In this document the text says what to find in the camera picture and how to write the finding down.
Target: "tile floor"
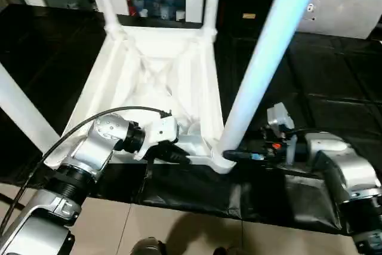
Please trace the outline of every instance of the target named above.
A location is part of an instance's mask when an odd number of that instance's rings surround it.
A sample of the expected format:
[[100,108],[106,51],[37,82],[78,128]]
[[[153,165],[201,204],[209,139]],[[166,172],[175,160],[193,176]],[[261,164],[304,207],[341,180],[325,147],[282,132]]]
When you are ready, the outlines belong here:
[[[17,188],[0,184],[0,192],[13,197]],[[32,194],[28,190],[21,203]],[[0,218],[7,208],[0,202]],[[240,247],[256,255],[358,254],[352,239],[345,236],[94,198],[88,198],[82,208],[72,228],[76,244],[71,255],[125,255],[148,236],[166,242],[168,255],[212,255],[219,246]]]

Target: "black cable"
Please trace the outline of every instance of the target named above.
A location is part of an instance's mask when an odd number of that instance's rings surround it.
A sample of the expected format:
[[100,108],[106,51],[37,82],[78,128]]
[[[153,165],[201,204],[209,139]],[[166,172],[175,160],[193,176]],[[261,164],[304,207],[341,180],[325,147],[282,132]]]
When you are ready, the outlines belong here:
[[120,110],[149,110],[151,112],[157,112],[161,115],[161,118],[164,118],[166,116],[170,116],[170,113],[164,112],[159,109],[155,109],[153,107],[141,107],[141,106],[126,106],[126,107],[115,107],[113,109],[104,110],[103,112],[97,113],[94,116],[91,116],[90,118],[80,122],[78,125],[76,125],[74,128],[72,128],[70,131],[68,131],[65,135],[63,135],[39,160],[39,162],[35,165],[35,168],[29,173],[26,181],[23,183],[23,186],[20,187],[19,192],[17,193],[16,197],[13,199],[12,204],[10,205],[7,213],[5,214],[4,218],[2,219],[1,225],[0,225],[0,236],[4,233],[5,227],[7,226],[11,215],[13,213],[13,210],[15,209],[17,203],[19,202],[21,196],[23,195],[30,179],[33,177],[33,175],[36,173],[36,171],[40,168],[40,166],[44,163],[44,161],[48,158],[48,156],[51,155],[51,153],[57,149],[57,147],[62,144],[68,137],[70,137],[73,133],[78,131],[81,127],[86,125],[87,123],[95,120],[96,118],[107,115],[108,113],[118,112]]

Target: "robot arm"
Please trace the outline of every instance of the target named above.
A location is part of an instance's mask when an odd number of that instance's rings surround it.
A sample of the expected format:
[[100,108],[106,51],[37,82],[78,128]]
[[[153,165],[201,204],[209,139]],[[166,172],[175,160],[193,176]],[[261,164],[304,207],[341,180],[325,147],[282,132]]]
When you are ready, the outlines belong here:
[[382,189],[372,165],[330,133],[305,135],[309,165],[324,175],[361,254],[382,254]]
[[35,192],[0,238],[0,254],[69,254],[75,237],[68,226],[80,215],[82,203],[102,175],[113,151],[125,150],[140,159],[151,147],[176,139],[177,123],[171,116],[145,130],[115,114],[97,118],[53,178]]
[[323,174],[358,252],[382,254],[382,188],[372,165],[331,133],[306,133],[297,143],[297,135],[290,133],[294,123],[282,103],[268,109],[267,116],[262,148],[256,153],[227,150],[224,157],[292,165],[296,154],[303,155],[309,171]]

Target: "yellow label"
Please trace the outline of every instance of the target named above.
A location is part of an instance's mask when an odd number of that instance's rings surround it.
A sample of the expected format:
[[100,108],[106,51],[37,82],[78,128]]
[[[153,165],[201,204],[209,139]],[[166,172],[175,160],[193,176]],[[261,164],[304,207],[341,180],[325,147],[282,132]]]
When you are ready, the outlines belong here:
[[255,19],[256,14],[254,13],[243,13],[243,18],[245,19]]

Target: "black cloth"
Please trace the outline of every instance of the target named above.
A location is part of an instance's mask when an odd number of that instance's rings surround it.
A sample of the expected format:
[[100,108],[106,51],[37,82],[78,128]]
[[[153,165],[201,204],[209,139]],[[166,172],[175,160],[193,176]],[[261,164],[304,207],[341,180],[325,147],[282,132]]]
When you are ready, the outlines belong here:
[[[0,13],[0,62],[59,133],[103,43],[103,25],[101,14],[57,8],[12,5]],[[255,38],[218,34],[215,57],[224,120],[255,43]],[[297,128],[341,130],[381,173],[381,57],[379,42],[296,33],[241,146],[256,145],[266,109],[283,102]],[[0,121],[0,181],[19,185],[41,155],[6,114]],[[40,169],[31,187],[41,187],[50,175],[49,168]],[[229,174],[217,174],[197,165],[110,164],[91,196],[346,233],[321,175],[306,173],[303,166],[240,163]]]

